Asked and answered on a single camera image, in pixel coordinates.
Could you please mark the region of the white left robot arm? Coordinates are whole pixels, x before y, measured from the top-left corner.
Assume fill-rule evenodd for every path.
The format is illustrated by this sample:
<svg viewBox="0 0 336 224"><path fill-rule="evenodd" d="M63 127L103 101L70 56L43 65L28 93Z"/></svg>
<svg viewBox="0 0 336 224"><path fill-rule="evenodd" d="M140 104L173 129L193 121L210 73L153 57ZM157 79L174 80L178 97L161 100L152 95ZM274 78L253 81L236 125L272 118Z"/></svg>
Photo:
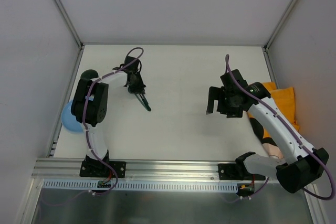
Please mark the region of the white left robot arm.
<svg viewBox="0 0 336 224"><path fill-rule="evenodd" d="M107 175L110 170L109 163L105 161L108 159L108 148L102 128L98 126L107 115L109 90L126 87L147 111L151 111L145 97L146 85L141 70L141 61L127 56L123 64L105 77L100 77L93 69L84 71L80 76L71 104L71 114L86 134L87 159L94 160L91 170L99 177Z"/></svg>

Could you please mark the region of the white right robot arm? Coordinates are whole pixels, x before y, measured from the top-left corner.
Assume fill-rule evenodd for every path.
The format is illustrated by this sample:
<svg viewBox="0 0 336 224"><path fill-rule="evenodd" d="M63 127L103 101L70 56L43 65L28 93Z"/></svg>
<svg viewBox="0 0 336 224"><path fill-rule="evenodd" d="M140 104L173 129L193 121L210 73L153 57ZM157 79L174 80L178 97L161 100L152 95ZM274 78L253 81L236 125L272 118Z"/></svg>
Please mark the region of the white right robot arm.
<svg viewBox="0 0 336 224"><path fill-rule="evenodd" d="M249 113L280 149L277 159L247 152L236 158L235 174L248 179L253 174L275 178L289 193L304 189L326 170L329 154L315 148L282 114L267 88L260 82L248 84L235 69L220 77L222 87L208 90L207 114L214 111L227 118Z"/></svg>

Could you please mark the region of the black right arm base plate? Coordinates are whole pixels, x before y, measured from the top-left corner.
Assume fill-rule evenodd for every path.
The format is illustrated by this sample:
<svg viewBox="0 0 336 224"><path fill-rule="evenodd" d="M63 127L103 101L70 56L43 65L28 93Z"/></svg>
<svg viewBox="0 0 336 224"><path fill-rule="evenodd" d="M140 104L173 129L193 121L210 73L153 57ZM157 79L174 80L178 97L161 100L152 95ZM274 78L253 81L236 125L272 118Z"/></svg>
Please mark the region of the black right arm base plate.
<svg viewBox="0 0 336 224"><path fill-rule="evenodd" d="M249 173L245 168L241 168L236 163L219 163L217 167L220 180L264 181L266 179L263 175Z"/></svg>

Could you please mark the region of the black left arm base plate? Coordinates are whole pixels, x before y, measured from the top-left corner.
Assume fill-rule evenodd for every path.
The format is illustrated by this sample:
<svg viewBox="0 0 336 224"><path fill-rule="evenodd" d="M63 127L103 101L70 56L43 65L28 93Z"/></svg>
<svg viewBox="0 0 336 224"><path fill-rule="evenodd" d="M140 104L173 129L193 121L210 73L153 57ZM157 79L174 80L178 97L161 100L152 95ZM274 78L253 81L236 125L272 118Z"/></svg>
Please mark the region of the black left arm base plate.
<svg viewBox="0 0 336 224"><path fill-rule="evenodd" d="M106 163L111 166L117 174L118 178L125 178L126 162L106 160ZM115 178L113 171L98 160L88 159L81 163L79 172L80 177L103 178L112 175Z"/></svg>

